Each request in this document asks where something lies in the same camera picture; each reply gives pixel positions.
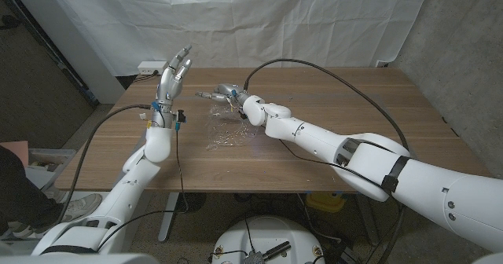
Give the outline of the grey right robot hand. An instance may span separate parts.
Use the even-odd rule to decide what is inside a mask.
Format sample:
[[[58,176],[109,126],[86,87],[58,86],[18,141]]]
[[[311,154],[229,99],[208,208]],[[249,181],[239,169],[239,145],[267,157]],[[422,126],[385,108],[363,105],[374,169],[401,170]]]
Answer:
[[[219,103],[229,103],[238,108],[242,107],[250,97],[250,94],[242,86],[230,83],[218,84],[212,93],[198,91],[195,95]]]

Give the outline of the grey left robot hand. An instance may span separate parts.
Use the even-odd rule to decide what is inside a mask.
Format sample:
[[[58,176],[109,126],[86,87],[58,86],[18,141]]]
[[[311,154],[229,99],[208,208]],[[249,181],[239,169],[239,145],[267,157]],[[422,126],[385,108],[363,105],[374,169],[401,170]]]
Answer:
[[[154,127],[171,128],[173,119],[171,107],[174,99],[182,92],[182,81],[191,67],[192,61],[184,59],[191,48],[192,45],[188,44],[181,49],[163,71],[156,89],[156,100],[152,107],[152,125]]]

